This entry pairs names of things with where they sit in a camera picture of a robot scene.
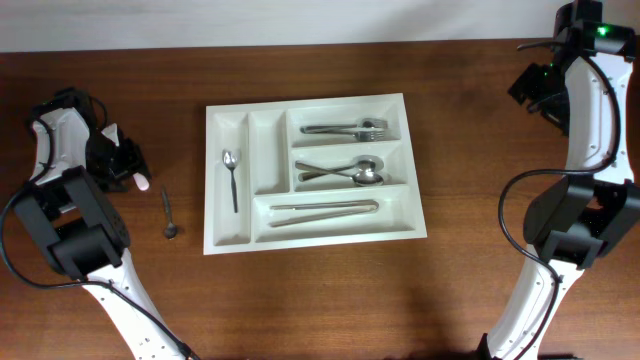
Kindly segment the pink plastic knife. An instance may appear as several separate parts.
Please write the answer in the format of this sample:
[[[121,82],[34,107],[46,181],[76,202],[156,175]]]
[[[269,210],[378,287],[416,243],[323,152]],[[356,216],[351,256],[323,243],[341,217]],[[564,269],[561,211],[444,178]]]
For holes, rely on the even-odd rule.
[[[105,127],[101,133],[115,145],[107,165],[110,176],[117,184],[133,178],[141,191],[147,191],[150,188],[151,174],[140,147],[130,138],[125,138],[115,123]]]

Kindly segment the small teaspoon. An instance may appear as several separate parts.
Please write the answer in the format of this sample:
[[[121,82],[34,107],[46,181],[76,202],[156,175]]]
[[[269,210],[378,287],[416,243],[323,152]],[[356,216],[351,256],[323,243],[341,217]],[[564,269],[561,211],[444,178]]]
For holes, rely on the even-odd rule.
[[[167,219],[167,225],[163,231],[163,234],[168,240],[172,240],[178,234],[178,227],[173,221],[173,213],[172,213],[168,193],[166,191],[165,186],[161,187],[161,197],[163,201],[164,212]]]
[[[233,210],[235,213],[238,213],[239,205],[238,205],[238,195],[237,195],[237,184],[235,179],[235,170],[239,165],[239,158],[231,150],[224,149],[222,151],[222,162],[225,168],[230,172],[230,189],[231,189]]]

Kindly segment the horizontal metal fork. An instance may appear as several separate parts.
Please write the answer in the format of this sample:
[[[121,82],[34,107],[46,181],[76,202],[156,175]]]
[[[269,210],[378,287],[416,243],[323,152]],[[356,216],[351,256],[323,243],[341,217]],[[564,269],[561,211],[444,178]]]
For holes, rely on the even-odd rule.
[[[311,125],[300,128],[302,133],[319,133],[329,130],[356,129],[356,128],[382,128],[388,127],[388,121],[381,118],[363,118],[352,124]]]

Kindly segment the large metal spoon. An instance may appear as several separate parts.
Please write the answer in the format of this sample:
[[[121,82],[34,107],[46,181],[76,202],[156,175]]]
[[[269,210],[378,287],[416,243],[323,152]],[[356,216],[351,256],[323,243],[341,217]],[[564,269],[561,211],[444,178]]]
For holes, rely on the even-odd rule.
[[[373,155],[361,155],[353,159],[349,164],[330,168],[330,171],[341,172],[346,170],[381,170],[384,162],[381,158]],[[300,182],[309,181],[324,176],[324,173],[306,171],[298,175]]]
[[[349,175],[349,174],[346,174],[345,171],[341,171],[341,172],[330,171],[330,169],[312,166],[309,164],[305,164],[301,161],[296,161],[295,167],[303,171],[314,171],[314,172],[324,173],[324,175],[337,175],[337,176],[346,177],[351,179],[355,185],[361,186],[361,187],[381,186],[384,184],[383,176],[377,173],[375,170],[356,170],[355,173]]]

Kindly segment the metal tongs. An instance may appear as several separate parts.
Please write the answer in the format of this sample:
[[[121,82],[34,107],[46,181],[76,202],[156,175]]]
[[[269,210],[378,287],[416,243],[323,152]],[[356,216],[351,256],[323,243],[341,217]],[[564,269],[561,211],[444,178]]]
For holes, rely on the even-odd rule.
[[[271,210],[273,211],[315,211],[315,214],[273,221],[269,224],[269,226],[272,228],[279,228],[340,217],[374,213],[378,209],[379,203],[372,199],[309,204],[274,205],[271,207]]]

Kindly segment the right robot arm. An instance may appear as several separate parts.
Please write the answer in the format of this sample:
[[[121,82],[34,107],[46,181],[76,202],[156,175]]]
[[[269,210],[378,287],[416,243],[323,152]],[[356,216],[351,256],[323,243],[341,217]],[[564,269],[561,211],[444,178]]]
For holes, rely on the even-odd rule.
[[[600,1],[558,9],[542,47],[548,65],[530,64],[509,95],[539,113],[569,140],[558,182],[529,205],[524,266],[497,324],[485,333],[478,359],[536,359],[562,299],[596,259],[608,255],[639,221],[639,188],[626,147],[626,97],[636,58],[630,27],[603,20]]]

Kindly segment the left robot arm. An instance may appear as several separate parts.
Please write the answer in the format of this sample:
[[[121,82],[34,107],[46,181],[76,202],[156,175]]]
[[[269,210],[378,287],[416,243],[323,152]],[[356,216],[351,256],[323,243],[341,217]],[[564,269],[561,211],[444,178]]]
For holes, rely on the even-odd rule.
[[[9,200],[44,260],[82,288],[109,316],[137,359],[194,359],[166,325],[136,274],[124,220],[108,199],[151,174],[140,147],[110,122],[106,106],[67,88],[32,108],[26,125],[37,142],[31,177]]]

